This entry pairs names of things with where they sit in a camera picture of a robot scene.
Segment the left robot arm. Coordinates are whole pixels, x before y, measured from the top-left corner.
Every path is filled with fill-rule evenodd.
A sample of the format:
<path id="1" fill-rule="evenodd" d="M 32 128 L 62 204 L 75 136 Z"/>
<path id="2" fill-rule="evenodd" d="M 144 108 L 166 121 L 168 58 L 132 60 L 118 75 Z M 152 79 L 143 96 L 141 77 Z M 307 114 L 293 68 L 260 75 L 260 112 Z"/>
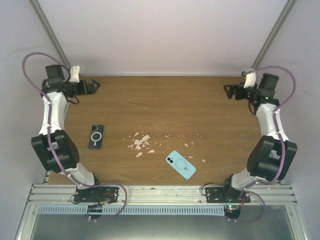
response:
<path id="1" fill-rule="evenodd" d="M 82 68 L 72 66 L 69 77 L 64 76 L 64 66 L 46 66 L 47 78 L 42 82 L 40 95 L 43 100 L 43 122 L 39 134 L 31 139 L 31 145 L 42 166 L 48 172 L 70 179 L 86 197 L 98 202 L 103 197 L 98 178 L 80 162 L 79 151 L 65 131 L 65 112 L 72 98 L 93 95 L 100 84 L 95 80 L 81 80 Z"/>

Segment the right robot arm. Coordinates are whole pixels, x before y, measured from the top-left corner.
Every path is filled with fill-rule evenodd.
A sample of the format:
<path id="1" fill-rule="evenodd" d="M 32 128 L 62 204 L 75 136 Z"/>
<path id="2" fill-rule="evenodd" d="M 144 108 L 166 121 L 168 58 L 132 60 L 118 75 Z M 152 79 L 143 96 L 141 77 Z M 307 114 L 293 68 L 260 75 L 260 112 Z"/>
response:
<path id="1" fill-rule="evenodd" d="M 264 73 L 256 83 L 254 72 L 243 72 L 244 82 L 224 85 L 229 99 L 247 100 L 258 120 L 261 138 L 248 157 L 244 170 L 225 179 L 221 196 L 232 203 L 244 197 L 256 184 L 273 185 L 282 181 L 297 153 L 297 144 L 286 136 L 281 122 L 281 104 L 274 97 L 279 77 Z"/>

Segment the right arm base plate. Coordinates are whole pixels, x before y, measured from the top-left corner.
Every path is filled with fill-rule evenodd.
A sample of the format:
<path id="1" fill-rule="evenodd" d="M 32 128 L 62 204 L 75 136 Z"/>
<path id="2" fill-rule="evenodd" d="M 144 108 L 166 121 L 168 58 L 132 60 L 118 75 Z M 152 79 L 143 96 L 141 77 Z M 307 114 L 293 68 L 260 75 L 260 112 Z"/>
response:
<path id="1" fill-rule="evenodd" d="M 241 204 L 250 203 L 251 198 L 247 192 L 243 192 L 240 197 L 240 190 L 234 188 L 224 188 L 222 186 L 205 187 L 205 197 L 207 203 Z"/>

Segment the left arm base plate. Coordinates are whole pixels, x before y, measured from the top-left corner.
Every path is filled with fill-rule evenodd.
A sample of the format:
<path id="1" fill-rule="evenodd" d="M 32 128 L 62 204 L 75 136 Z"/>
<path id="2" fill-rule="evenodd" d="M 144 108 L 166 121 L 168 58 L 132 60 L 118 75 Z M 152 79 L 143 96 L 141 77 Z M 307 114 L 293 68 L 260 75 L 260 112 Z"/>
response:
<path id="1" fill-rule="evenodd" d="M 73 204 L 93 203 L 98 205 L 116 203 L 118 201 L 119 188 L 114 186 L 102 186 L 87 189 L 76 189 L 70 197 Z"/>

